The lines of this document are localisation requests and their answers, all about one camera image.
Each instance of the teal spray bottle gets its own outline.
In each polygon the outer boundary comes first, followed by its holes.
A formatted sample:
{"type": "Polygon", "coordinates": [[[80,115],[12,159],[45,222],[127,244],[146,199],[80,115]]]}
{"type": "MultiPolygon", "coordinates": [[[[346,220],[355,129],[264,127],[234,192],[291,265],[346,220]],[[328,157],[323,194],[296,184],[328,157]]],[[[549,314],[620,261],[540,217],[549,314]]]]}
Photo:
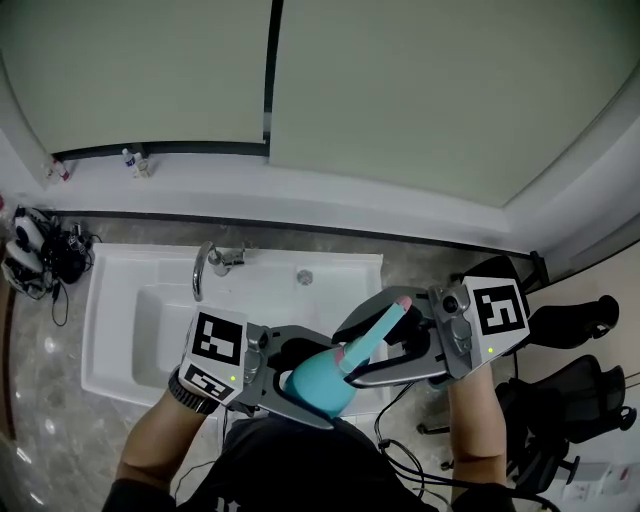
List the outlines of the teal spray bottle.
{"type": "Polygon", "coordinates": [[[345,377],[371,357],[376,347],[410,307],[411,299],[400,297],[364,336],[304,361],[285,382],[285,393],[306,402],[330,418],[338,416],[356,394],[356,388],[345,382],[345,377]]]}

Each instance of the pink nozzle tip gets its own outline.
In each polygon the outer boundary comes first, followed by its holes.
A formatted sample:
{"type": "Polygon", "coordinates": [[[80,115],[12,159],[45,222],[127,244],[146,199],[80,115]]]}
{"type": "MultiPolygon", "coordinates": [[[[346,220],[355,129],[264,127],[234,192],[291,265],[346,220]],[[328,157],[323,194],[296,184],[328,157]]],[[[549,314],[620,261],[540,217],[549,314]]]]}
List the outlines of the pink nozzle tip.
{"type": "Polygon", "coordinates": [[[406,313],[407,311],[409,311],[409,308],[411,307],[411,299],[406,296],[400,297],[396,299],[396,304],[400,304],[404,308],[404,312],[406,313]]]}

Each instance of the human arm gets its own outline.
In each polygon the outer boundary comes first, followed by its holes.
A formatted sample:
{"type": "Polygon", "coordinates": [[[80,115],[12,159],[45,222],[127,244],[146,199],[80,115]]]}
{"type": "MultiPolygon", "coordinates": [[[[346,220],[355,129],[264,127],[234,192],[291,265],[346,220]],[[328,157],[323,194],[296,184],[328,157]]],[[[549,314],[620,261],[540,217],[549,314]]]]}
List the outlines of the human arm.
{"type": "Polygon", "coordinates": [[[205,418],[166,391],[129,434],[116,480],[134,480],[168,493],[205,418]]]}
{"type": "MultiPolygon", "coordinates": [[[[486,364],[449,387],[453,478],[506,485],[507,429],[486,364]]],[[[453,498],[464,489],[454,487],[453,498]]]]}

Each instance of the wristwatch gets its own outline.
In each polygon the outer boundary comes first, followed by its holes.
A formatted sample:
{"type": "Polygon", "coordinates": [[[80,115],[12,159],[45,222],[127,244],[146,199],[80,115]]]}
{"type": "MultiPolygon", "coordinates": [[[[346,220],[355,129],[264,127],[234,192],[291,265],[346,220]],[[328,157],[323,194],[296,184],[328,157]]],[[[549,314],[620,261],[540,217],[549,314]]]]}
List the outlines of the wristwatch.
{"type": "Polygon", "coordinates": [[[189,409],[193,409],[200,414],[209,415],[215,411],[220,405],[220,402],[213,398],[205,398],[203,396],[196,395],[186,389],[178,380],[179,370],[180,367],[178,366],[171,373],[171,377],[169,377],[169,391],[173,395],[173,398],[182,405],[185,405],[189,409]]]}

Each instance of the drain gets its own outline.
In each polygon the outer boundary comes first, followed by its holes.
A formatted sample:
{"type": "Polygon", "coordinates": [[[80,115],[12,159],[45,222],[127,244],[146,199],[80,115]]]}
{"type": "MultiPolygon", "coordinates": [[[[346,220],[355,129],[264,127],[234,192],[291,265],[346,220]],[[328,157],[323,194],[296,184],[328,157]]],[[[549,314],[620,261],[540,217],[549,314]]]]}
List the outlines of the drain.
{"type": "Polygon", "coordinates": [[[298,272],[298,282],[302,286],[309,286],[313,283],[313,273],[310,270],[301,270],[298,272]]]}

